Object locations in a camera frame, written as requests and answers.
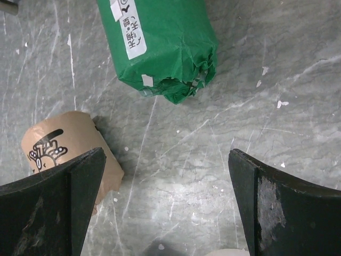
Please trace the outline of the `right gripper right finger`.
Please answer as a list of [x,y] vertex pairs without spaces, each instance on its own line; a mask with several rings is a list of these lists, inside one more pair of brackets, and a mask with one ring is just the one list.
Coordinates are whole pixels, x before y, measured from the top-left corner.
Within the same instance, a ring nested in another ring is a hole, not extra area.
[[229,172],[250,255],[340,255],[340,191],[297,178],[246,154]]

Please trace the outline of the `green roll with brown end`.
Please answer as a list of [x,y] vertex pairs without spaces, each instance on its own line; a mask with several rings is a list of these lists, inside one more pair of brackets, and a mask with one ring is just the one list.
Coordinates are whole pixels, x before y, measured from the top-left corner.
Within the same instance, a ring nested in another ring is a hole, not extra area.
[[216,75],[218,40],[204,1],[98,1],[117,78],[174,104]]

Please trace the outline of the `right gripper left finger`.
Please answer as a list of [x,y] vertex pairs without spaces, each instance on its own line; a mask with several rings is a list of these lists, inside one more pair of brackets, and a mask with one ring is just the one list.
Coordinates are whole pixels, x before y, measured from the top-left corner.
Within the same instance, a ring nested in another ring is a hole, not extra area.
[[94,148],[1,186],[1,255],[80,255],[106,156]]

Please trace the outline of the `brown roll with cartoon print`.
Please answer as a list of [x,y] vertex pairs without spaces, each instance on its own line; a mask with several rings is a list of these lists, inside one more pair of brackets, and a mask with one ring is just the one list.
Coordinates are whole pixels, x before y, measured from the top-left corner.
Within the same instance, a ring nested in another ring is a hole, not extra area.
[[124,171],[88,113],[69,111],[37,123],[26,131],[21,147],[34,174],[101,147],[106,163],[93,215],[107,193],[120,188]]

